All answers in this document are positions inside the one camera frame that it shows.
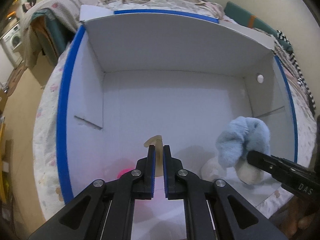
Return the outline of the person right hand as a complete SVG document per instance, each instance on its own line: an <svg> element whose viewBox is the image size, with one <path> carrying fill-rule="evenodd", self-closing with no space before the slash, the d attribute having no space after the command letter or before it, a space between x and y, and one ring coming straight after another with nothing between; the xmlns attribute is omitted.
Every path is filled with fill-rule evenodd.
<svg viewBox="0 0 320 240"><path fill-rule="evenodd" d="M287 215L281 225L281 230L288 239L293 239L298 230L306 230L313 222L316 212L306 215L308 206L308 203L297 197L289 201Z"/></svg>

